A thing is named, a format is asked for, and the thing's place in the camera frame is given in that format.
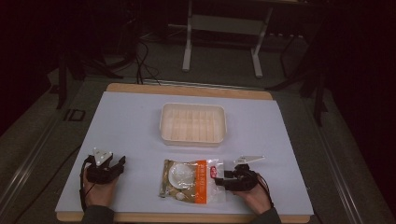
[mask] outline snack packet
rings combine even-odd
[[[186,203],[225,202],[225,188],[215,184],[215,177],[224,178],[220,160],[165,160],[160,197],[173,197]]]

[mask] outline rectangular container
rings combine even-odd
[[[160,130],[166,145],[218,147],[227,133],[224,108],[218,105],[166,104]]]

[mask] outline orange label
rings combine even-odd
[[[197,161],[195,202],[206,203],[206,161]]]

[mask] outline sleeve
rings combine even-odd
[[[282,223],[280,221],[280,217],[277,214],[277,211],[275,208],[271,208],[270,210],[262,213],[261,215],[259,215],[258,217],[256,217],[255,219],[253,219],[253,221],[250,222],[250,224],[280,224]]]
[[[114,211],[108,207],[91,205],[85,210],[81,224],[112,224]]]

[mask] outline gray floor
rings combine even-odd
[[[288,69],[300,59],[304,43],[291,48]],[[181,71],[184,46],[148,42],[148,70],[162,85],[220,85],[224,88],[241,88],[264,91],[284,80],[279,63],[279,52],[286,44],[282,37],[270,36],[264,40],[260,53],[264,78],[254,77],[249,49],[192,48],[191,70]],[[145,48],[139,46],[143,57]],[[111,82],[134,83],[136,64],[117,71],[123,80],[109,79],[90,72],[85,81],[69,78],[69,97],[62,110],[56,110],[57,95],[45,93],[0,139],[0,190],[6,192],[11,179],[29,153],[37,160],[28,167],[31,173],[23,188],[13,191],[8,202],[3,195],[2,223],[14,223],[24,208],[18,223],[62,223],[54,213],[66,178],[73,166],[77,152],[67,160],[84,140],[95,109],[106,86]],[[143,76],[151,75],[143,68]],[[56,82],[57,71],[49,74]],[[146,84],[158,85],[154,79]],[[301,98],[294,84],[282,91],[272,92],[285,120],[290,141],[299,163],[311,202],[323,223],[396,223],[389,208],[370,176],[359,149],[341,117],[332,94],[325,92],[324,104],[328,109],[322,114],[323,127],[313,119],[313,98]],[[85,110],[83,121],[64,121],[67,109]],[[312,216],[309,223],[320,223]]]

